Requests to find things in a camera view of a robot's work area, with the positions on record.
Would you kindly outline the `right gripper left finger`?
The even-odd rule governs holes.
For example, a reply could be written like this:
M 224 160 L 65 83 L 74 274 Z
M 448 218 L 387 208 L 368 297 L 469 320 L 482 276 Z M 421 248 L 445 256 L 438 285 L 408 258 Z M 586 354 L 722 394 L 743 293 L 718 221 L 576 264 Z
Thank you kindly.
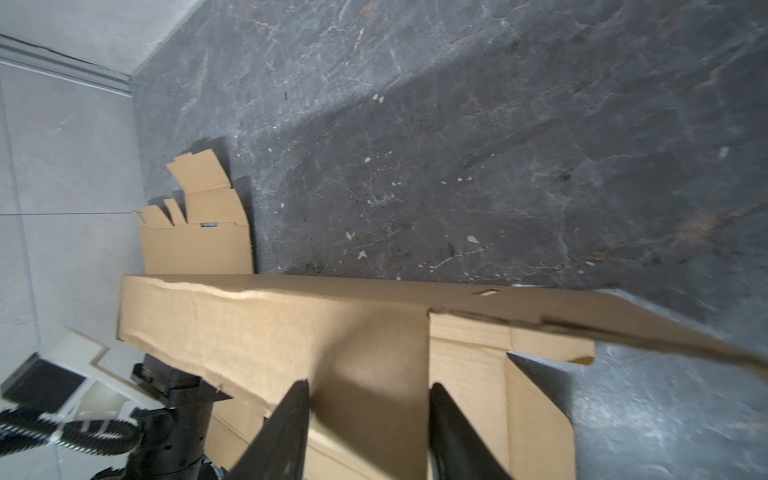
M 309 381 L 298 380 L 225 478 L 303 479 L 309 423 Z

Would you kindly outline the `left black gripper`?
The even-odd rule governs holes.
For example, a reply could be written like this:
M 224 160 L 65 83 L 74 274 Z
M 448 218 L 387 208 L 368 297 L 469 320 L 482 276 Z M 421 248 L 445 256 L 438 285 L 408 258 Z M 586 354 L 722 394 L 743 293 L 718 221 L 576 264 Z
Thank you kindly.
M 221 479 L 225 471 L 204 453 L 213 406 L 229 395 L 199 376 L 173 368 L 147 354 L 134 366 L 132 380 L 160 401 L 154 410 L 131 413 L 141 433 L 121 469 L 107 468 L 96 479 Z

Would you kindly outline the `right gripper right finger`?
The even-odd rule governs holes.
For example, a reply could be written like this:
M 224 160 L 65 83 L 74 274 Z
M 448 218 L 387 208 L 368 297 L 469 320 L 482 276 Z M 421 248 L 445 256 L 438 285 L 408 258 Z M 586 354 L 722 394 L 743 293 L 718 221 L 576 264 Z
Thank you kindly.
M 434 479 L 512 479 L 441 383 L 429 392 L 429 453 Z

